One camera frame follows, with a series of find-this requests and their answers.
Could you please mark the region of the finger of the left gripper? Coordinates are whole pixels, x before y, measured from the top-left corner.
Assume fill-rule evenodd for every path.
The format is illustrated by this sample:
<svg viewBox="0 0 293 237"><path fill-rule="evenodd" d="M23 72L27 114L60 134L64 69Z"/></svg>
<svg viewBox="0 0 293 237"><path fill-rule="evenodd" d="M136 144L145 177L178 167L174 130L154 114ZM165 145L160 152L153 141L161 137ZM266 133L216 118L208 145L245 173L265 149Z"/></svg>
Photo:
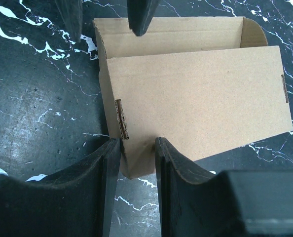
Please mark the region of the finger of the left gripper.
<svg viewBox="0 0 293 237"><path fill-rule="evenodd" d="M153 19L160 0L127 0L129 28L138 36L143 36Z"/></svg>
<svg viewBox="0 0 293 237"><path fill-rule="evenodd" d="M80 42L83 24L82 0L55 0L71 39Z"/></svg>

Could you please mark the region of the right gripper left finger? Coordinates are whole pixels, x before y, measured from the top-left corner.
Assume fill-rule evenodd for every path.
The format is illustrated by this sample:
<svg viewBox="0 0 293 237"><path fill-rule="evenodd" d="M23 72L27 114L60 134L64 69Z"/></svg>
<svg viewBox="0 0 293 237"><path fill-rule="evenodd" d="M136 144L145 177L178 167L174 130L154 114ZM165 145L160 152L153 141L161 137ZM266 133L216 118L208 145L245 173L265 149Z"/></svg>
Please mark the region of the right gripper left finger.
<svg viewBox="0 0 293 237"><path fill-rule="evenodd" d="M107 237L120 157L120 139L110 139L40 181L0 174L0 237Z"/></svg>

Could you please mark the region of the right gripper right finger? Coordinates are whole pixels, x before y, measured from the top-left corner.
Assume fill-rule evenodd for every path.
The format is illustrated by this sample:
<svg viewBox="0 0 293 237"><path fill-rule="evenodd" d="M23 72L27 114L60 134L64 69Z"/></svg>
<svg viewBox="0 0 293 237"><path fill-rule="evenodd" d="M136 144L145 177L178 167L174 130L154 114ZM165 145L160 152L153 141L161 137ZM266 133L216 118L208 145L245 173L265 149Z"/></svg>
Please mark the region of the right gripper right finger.
<svg viewBox="0 0 293 237"><path fill-rule="evenodd" d="M213 174L155 140L164 237L293 237L293 171Z"/></svg>

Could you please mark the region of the cardboard box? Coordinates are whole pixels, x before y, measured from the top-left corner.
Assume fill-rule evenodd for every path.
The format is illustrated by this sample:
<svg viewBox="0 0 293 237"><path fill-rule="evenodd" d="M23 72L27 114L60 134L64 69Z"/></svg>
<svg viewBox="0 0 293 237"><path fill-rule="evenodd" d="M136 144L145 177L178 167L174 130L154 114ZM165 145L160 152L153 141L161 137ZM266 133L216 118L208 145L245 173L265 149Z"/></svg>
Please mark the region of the cardboard box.
<svg viewBox="0 0 293 237"><path fill-rule="evenodd" d="M99 83L120 171L155 171L158 137L197 161L292 131L278 46L246 17L155 17L138 37L127 18L96 18Z"/></svg>

